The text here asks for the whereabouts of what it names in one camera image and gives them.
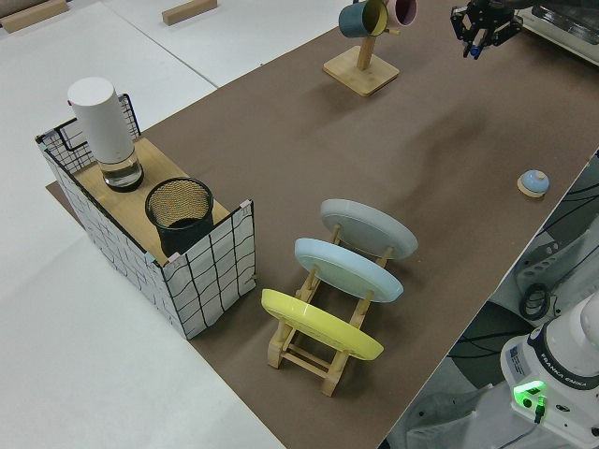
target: mug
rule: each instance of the mug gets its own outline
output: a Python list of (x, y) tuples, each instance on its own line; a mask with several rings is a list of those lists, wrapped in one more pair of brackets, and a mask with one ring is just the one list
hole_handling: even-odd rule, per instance
[(382, 0), (354, 0), (339, 14), (339, 29), (345, 37), (379, 36), (387, 28), (387, 18)]
[(389, 26), (407, 26), (416, 18), (416, 0), (387, 0)]

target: light blue plate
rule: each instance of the light blue plate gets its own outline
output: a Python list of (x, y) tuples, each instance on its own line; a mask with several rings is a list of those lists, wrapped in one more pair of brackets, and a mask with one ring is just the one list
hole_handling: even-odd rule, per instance
[(392, 302), (403, 293), (402, 284), (373, 261), (332, 243), (297, 239), (296, 258), (316, 277), (339, 290), (365, 298), (372, 291), (373, 302)]
[(341, 226), (340, 239), (366, 254), (381, 257), (393, 248), (389, 259), (403, 259), (418, 247), (414, 234), (403, 224), (381, 212), (348, 199), (328, 199), (320, 206), (320, 217), (332, 232)]

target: wooden mug tree stand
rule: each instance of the wooden mug tree stand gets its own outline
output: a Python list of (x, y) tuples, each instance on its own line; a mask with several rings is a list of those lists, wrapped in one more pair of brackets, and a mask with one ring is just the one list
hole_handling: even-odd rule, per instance
[[(398, 35), (397, 30), (387, 30)], [(354, 92), (369, 96), (389, 84), (400, 74), (400, 70), (373, 54), (376, 37), (362, 38), (360, 46), (336, 56), (323, 66), (325, 72), (342, 82)]]
[[(330, 238), (331, 243), (335, 245), (340, 244), (340, 230), (341, 227), (338, 224), (335, 225)], [(388, 259), (391, 257), (392, 252), (393, 248), (389, 247), (382, 257), (376, 259), (376, 265), (384, 268)], [(310, 304), (319, 284), (320, 280), (316, 277), (316, 268), (312, 268), (303, 285), (296, 292), (295, 298)], [(361, 328), (364, 317), (366, 316), (366, 312), (371, 305), (372, 298), (373, 292), (369, 292), (365, 298), (358, 301), (354, 313), (349, 321), (351, 326), (357, 329)], [(269, 365), (271, 365), (273, 368), (279, 369), (283, 359), (286, 359), (304, 369), (307, 369), (323, 379), (320, 391), (324, 395), (331, 397), (335, 387), (341, 379), (343, 370), (345, 369), (345, 364), (349, 359), (349, 353), (345, 351), (336, 351), (335, 356), (329, 363), (300, 348), (297, 342), (298, 336), (299, 335), (294, 327), (288, 325), (283, 320), (280, 320), (277, 330), (269, 342)]]

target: teal mug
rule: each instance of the teal mug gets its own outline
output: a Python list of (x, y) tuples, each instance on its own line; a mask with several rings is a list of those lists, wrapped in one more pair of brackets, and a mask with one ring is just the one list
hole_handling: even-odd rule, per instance
[(387, 28), (387, 6), (382, 0), (354, 0), (339, 14), (339, 30), (345, 37), (378, 36)]

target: white cylindrical container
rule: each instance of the white cylindrical container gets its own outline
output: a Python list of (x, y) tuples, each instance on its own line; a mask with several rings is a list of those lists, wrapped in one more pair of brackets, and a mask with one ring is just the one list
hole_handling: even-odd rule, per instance
[(117, 192), (135, 190), (143, 169), (112, 83), (84, 78), (68, 88), (67, 97), (105, 183)]

